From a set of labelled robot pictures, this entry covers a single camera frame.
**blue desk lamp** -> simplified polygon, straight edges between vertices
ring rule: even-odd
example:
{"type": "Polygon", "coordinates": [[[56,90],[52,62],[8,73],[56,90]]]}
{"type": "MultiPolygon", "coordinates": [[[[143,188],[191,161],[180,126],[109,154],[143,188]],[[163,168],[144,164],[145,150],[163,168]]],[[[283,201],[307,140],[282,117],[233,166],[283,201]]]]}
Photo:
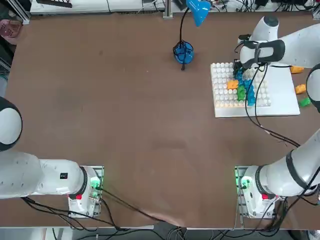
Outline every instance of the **blue desk lamp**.
{"type": "Polygon", "coordinates": [[[174,58],[182,64],[181,70],[185,70],[185,65],[191,63],[194,58],[194,48],[192,45],[182,39],[182,25],[188,10],[193,13],[195,25],[199,27],[205,20],[210,10],[211,4],[206,0],[186,0],[187,8],[182,16],[180,24],[180,40],[173,47],[174,58]]]}

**green led light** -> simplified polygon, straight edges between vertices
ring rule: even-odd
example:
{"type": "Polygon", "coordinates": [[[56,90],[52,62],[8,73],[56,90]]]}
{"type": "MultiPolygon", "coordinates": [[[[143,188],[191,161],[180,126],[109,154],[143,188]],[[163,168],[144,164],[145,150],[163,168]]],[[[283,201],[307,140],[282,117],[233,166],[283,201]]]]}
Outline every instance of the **green led light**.
{"type": "Polygon", "coordinates": [[[90,185],[91,185],[92,188],[99,187],[100,186],[100,179],[97,176],[91,178],[90,185]]]}

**white shelf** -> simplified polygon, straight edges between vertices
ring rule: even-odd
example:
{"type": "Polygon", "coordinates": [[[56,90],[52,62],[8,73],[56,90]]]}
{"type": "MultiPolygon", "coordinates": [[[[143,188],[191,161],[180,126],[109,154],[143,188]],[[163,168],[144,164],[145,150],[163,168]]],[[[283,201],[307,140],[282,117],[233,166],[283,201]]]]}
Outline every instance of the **white shelf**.
{"type": "MultiPolygon", "coordinates": [[[[164,0],[157,0],[156,7],[163,10],[164,0]]],[[[71,13],[108,13],[111,12],[128,12],[144,10],[156,10],[152,3],[144,3],[142,0],[71,0],[72,8],[53,6],[37,3],[32,1],[30,13],[32,15],[40,14],[71,14],[71,13]]]]}

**lamp base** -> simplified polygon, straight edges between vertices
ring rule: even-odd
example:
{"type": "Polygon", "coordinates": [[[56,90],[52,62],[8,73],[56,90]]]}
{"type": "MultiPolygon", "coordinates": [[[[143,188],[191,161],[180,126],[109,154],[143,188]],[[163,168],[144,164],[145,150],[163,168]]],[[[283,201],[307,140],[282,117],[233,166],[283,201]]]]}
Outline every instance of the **lamp base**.
{"type": "Polygon", "coordinates": [[[194,48],[186,41],[178,42],[173,48],[175,60],[180,64],[189,64],[194,59],[194,48]]]}

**lamp head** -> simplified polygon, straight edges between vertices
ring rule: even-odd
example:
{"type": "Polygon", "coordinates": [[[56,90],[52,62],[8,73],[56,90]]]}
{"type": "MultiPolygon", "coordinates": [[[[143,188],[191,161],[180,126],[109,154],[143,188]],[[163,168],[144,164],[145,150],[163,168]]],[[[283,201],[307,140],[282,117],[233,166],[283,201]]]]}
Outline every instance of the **lamp head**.
{"type": "Polygon", "coordinates": [[[187,0],[186,5],[193,14],[195,25],[199,27],[209,13],[211,4],[206,0],[187,0]]]}

